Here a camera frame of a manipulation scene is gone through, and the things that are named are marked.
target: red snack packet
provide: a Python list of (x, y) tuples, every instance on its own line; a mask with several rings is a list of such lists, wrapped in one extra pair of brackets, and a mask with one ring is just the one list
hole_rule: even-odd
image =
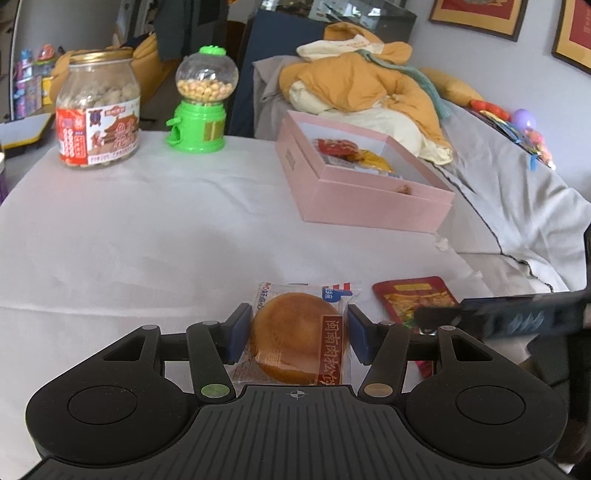
[[(454, 307), (457, 300), (439, 277), (408, 278), (376, 283), (374, 293), (380, 299), (390, 319), (410, 328), (418, 329), (414, 323), (414, 312), (419, 307)], [(416, 362), (424, 378), (433, 374), (433, 363)]]
[(359, 147), (356, 143), (349, 140), (330, 140), (319, 138), (318, 150), (323, 155), (332, 155), (334, 157), (353, 157), (359, 156)]

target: white tablecloth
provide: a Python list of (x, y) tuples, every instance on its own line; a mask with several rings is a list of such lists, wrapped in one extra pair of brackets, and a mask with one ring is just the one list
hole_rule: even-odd
[[(2, 480), (38, 460), (24, 423), (35, 391), (137, 326), (223, 320), (262, 281), (360, 281), (374, 321), (379, 281), (438, 275), (459, 300), (490, 295), (433, 235), (303, 222), (274, 144), (227, 141), (188, 155), (143, 133), (134, 157), (93, 171), (53, 149), (0, 208)], [(167, 376), (190, 388), (185, 365)]]

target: round button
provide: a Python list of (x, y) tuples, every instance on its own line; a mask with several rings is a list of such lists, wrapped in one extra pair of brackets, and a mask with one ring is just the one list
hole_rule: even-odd
[(366, 395), (375, 398), (389, 397), (390, 395), (392, 395), (392, 393), (394, 393), (392, 387), (384, 383), (370, 383), (369, 385), (365, 386), (363, 391)]
[(101, 385), (74, 395), (68, 403), (68, 410), (83, 423), (107, 425), (129, 417), (137, 405), (136, 396), (126, 388)]
[(525, 411), (525, 403), (517, 393), (488, 385), (464, 390), (456, 397), (456, 405), (462, 415), (485, 425), (510, 423)]
[(201, 389), (201, 395), (207, 398), (222, 398), (230, 393), (230, 389), (221, 383), (210, 383)]

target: gumball machine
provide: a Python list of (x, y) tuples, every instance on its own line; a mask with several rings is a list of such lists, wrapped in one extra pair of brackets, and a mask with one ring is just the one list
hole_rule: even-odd
[(179, 65), (177, 88), (183, 100), (166, 122), (168, 144), (180, 151), (211, 153), (225, 144), (223, 102), (238, 83), (238, 69), (221, 47), (201, 47)]

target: open box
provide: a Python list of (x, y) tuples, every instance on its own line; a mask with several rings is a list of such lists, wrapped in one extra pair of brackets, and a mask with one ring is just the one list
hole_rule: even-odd
[[(402, 178), (329, 165), (313, 144), (318, 138), (351, 140), (381, 155)], [(433, 233), (452, 207), (454, 193), (421, 160), (391, 137), (366, 128), (290, 111), (276, 149), (308, 222)]]

